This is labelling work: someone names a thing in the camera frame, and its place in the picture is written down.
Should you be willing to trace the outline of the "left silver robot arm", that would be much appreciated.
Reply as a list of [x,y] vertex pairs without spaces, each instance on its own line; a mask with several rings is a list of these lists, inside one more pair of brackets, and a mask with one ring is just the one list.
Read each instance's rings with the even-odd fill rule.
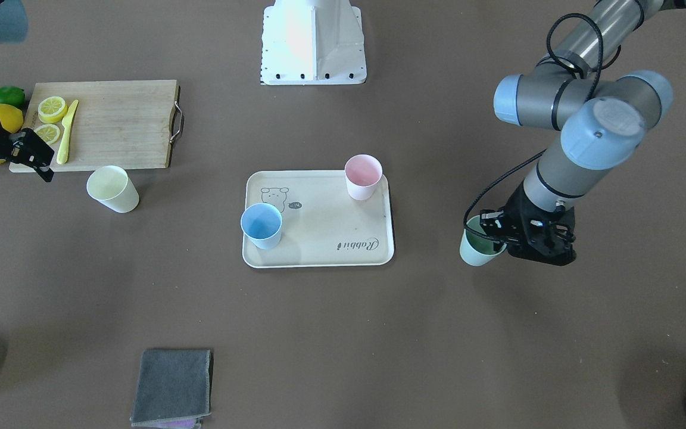
[[532,169],[499,209],[463,218],[462,259],[482,266],[502,253],[555,266],[576,258],[575,204],[613,168],[628,160],[674,101],[670,82],[651,70],[601,82],[624,39],[659,11],[686,9],[686,1],[598,1],[529,75],[511,75],[494,95],[496,117],[516,126],[558,131],[529,158]]

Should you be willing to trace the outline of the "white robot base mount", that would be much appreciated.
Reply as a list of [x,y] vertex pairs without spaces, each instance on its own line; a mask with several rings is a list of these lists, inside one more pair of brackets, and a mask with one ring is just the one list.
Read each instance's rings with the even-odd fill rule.
[[263,11],[261,41],[261,84],[367,80],[361,11],[348,1],[276,1]]

